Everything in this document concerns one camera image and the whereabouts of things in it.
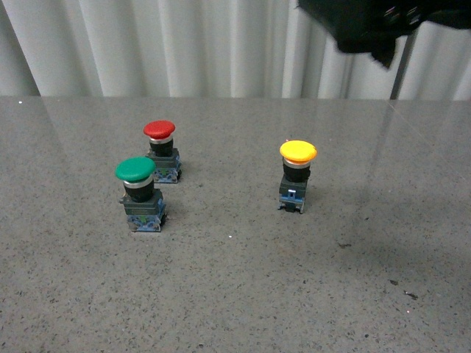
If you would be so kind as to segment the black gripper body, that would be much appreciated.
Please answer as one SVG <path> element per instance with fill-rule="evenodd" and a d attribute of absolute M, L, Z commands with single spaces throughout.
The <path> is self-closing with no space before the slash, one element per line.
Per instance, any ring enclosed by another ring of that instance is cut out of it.
<path fill-rule="evenodd" d="M 371 54 L 390 68 L 396 39 L 409 36 L 425 21 L 454 29 L 470 28 L 469 1 L 311 0 L 298 7 L 318 21 L 345 54 Z"/>

